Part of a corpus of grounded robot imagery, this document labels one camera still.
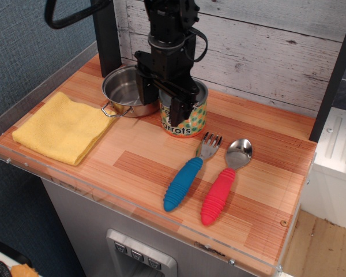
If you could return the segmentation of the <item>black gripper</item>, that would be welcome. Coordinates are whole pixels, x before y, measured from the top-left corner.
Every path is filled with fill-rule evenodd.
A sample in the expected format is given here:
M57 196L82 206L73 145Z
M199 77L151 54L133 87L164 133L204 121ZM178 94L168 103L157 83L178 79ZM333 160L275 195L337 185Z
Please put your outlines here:
M171 98L171 126L187 120L198 95L191 77L196 62L195 43L174 48L151 47L151 52L136 51L136 82L141 103L146 106L158 100L159 90Z

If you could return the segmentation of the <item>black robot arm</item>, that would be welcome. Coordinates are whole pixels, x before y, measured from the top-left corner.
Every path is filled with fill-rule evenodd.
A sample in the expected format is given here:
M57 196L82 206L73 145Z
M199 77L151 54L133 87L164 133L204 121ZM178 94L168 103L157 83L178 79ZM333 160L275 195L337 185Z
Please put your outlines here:
M200 91L190 74L198 35L193 25L200 8L194 1L145 1L145 8L151 52L135 53L138 93L143 105L166 93L171 126L176 127L189 118Z

